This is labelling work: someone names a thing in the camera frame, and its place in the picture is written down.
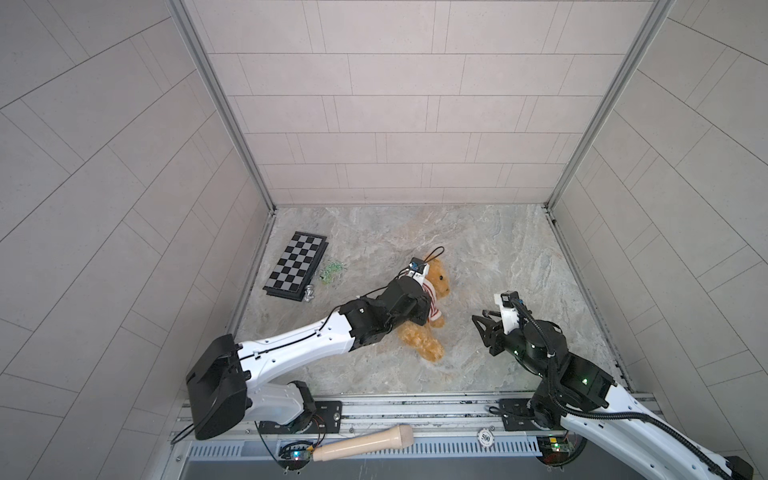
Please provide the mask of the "knitted american flag sweater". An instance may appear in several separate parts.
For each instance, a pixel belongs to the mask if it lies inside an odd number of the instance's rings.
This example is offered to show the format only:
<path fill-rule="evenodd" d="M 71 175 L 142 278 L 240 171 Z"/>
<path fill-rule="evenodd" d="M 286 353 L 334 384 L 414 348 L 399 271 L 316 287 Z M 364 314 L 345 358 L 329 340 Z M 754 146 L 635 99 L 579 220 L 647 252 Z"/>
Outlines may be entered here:
<path fill-rule="evenodd" d="M 433 323 L 442 317 L 442 312 L 437 307 L 437 292 L 434 285 L 429 280 L 424 280 L 422 283 L 424 292 L 429 296 L 430 307 L 427 321 Z"/>

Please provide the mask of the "tan plush teddy bear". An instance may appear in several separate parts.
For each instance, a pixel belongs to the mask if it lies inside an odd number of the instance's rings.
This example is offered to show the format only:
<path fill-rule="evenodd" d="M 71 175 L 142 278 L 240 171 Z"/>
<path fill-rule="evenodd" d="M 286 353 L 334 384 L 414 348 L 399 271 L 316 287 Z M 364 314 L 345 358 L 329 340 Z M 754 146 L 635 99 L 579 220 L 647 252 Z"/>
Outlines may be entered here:
<path fill-rule="evenodd" d="M 429 280 L 435 287 L 438 302 L 450 294 L 450 280 L 448 272 L 439 258 L 430 259 L 429 272 L 426 280 Z M 439 361 L 445 354 L 445 350 L 440 341 L 434 336 L 433 330 L 442 328 L 445 325 L 445 316 L 424 326 L 417 326 L 412 323 L 400 325 L 397 329 L 398 338 L 407 346 L 413 348 L 421 358 L 429 362 Z"/>

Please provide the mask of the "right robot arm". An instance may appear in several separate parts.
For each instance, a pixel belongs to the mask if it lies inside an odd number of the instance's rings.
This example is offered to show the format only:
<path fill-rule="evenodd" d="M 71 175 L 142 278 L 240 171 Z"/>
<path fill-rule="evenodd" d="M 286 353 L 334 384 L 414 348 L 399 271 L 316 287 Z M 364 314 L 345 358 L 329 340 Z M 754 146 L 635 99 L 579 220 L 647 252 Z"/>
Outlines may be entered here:
<path fill-rule="evenodd" d="M 752 465 L 688 438 L 647 409 L 605 370 L 571 352 L 562 329 L 514 303 L 472 318 L 489 353 L 509 353 L 541 380 L 528 410 L 544 429 L 575 433 L 646 479 L 751 479 Z"/>

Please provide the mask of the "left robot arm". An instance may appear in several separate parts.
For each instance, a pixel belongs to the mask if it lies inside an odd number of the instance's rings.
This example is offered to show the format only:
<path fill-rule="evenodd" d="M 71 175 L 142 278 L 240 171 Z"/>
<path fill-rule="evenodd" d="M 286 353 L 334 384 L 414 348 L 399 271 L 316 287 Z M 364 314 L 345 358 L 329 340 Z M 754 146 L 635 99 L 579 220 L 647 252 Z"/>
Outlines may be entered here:
<path fill-rule="evenodd" d="M 185 379 L 195 438 L 217 437 L 243 421 L 290 433 L 305 430 L 317 411 L 308 386 L 278 385 L 275 378 L 378 343 L 404 323 L 425 325 L 431 297 L 424 282 L 403 275 L 375 298 L 358 297 L 323 320 L 268 339 L 238 343 L 231 334 L 214 339 Z"/>

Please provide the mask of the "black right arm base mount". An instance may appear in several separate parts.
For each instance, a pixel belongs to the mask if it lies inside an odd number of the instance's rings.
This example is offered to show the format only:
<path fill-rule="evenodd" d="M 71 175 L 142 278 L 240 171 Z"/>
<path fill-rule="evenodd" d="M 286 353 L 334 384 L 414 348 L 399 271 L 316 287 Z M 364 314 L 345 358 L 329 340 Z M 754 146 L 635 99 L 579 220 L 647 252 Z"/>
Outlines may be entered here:
<path fill-rule="evenodd" d="M 576 411 L 562 394 L 537 390 L 525 398 L 502 398 L 486 407 L 486 411 L 500 417 L 507 431 L 562 430 L 561 419 L 569 413 L 562 407 Z"/>

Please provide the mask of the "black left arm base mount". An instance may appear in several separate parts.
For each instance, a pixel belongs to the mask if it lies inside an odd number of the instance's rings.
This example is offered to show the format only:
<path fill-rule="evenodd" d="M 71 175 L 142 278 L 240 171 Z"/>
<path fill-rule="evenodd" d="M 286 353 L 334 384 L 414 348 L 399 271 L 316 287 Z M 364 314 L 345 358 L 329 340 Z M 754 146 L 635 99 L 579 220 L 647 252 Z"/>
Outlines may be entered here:
<path fill-rule="evenodd" d="M 259 391 L 256 426 L 266 434 L 336 434 L 340 431 L 342 402 L 317 401 L 308 385 L 293 381 L 267 384 Z"/>

